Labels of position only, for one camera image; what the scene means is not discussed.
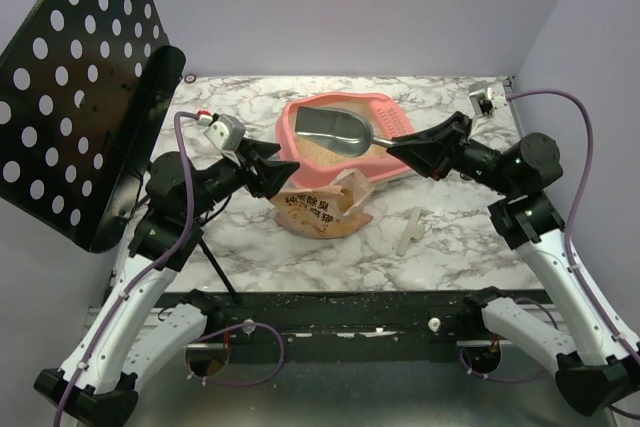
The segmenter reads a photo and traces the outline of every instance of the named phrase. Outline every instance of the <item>marble surface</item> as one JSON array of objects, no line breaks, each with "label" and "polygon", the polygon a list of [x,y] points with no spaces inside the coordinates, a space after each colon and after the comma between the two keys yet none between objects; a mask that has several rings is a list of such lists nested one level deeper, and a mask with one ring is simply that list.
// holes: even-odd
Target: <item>marble surface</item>
[{"label": "marble surface", "polygon": [[[460,110],[473,114],[469,77],[232,77],[182,83],[156,144],[153,158],[177,150],[173,113],[177,110],[225,112],[247,126],[248,135],[274,141],[274,123],[292,99],[331,92],[379,92],[392,97],[415,130],[423,130]],[[184,122],[189,155],[197,168],[219,156]],[[497,112],[478,140],[496,149],[516,142],[508,109]],[[337,240],[311,240],[278,227],[274,207],[246,191],[233,196],[226,211],[207,226],[205,239],[239,291],[445,290],[495,285],[503,289],[539,288],[529,268],[498,236],[487,206],[498,196],[452,173],[434,182],[417,175],[376,188],[366,211],[373,221],[356,234]],[[425,235],[404,257],[395,254],[411,209],[420,206]],[[131,237],[132,222],[127,233]],[[199,249],[169,291],[224,290]]]}]

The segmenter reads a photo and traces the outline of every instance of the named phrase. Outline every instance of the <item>white dot pattern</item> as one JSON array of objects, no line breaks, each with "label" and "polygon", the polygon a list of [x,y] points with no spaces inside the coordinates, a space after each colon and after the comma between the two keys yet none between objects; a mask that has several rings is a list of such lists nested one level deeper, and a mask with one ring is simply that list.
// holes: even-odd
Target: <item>white dot pattern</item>
[{"label": "white dot pattern", "polygon": [[167,40],[152,0],[41,0],[34,12],[18,33],[20,57],[0,64],[0,138],[13,144],[0,188],[20,192],[20,207],[78,241],[72,232],[115,182],[118,169],[106,164],[122,161],[102,153],[105,132],[122,127],[128,86]]}]

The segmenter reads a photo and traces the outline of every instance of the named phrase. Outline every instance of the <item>silver scoop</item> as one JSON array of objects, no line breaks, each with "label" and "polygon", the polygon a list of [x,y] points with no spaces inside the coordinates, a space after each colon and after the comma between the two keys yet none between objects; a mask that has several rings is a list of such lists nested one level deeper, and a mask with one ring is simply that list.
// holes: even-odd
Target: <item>silver scoop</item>
[{"label": "silver scoop", "polygon": [[359,157],[372,144],[385,149],[395,145],[377,137],[365,117],[344,109],[300,106],[294,130],[300,137],[345,157]]}]

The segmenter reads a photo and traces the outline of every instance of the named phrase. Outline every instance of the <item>pink plastic basin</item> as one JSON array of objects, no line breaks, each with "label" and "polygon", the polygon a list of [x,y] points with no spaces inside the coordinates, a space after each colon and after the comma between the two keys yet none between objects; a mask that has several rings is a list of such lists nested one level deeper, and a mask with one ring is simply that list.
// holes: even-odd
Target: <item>pink plastic basin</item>
[{"label": "pink plastic basin", "polygon": [[375,158],[345,158],[344,162],[334,165],[318,165],[312,159],[300,154],[294,142],[294,125],[290,122],[290,116],[296,112],[298,107],[301,105],[331,107],[334,104],[349,102],[358,102],[361,107],[364,106],[367,112],[360,113],[375,121],[385,138],[390,139],[413,132],[413,127],[400,106],[393,99],[382,94],[332,92],[289,102],[276,122],[276,139],[282,147],[280,150],[282,160],[300,162],[300,169],[291,177],[291,181],[297,188],[315,188],[328,185],[336,175],[345,169],[357,168],[374,183],[392,180],[409,171],[409,167],[388,154]]}]

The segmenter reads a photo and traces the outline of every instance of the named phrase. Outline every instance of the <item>gray wall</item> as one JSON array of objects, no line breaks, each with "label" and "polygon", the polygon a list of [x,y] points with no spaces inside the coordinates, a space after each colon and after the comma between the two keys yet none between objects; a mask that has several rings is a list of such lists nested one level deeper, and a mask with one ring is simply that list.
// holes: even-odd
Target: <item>gray wall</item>
[{"label": "gray wall", "polygon": [[[517,90],[557,87],[577,95],[593,121],[591,180],[576,244],[611,303],[640,330],[640,1],[560,0],[520,69]],[[577,110],[564,100],[519,101],[526,131],[556,138],[564,178],[550,189],[567,213],[585,158]],[[635,402],[640,411],[640,402]]]},{"label": "gray wall", "polygon": [[[0,0],[0,50],[35,1]],[[49,426],[53,408],[33,381],[77,345],[115,255],[87,254],[4,200],[0,252],[0,425]]]},{"label": "gray wall", "polygon": [[155,1],[198,75],[496,75],[557,0]]}]

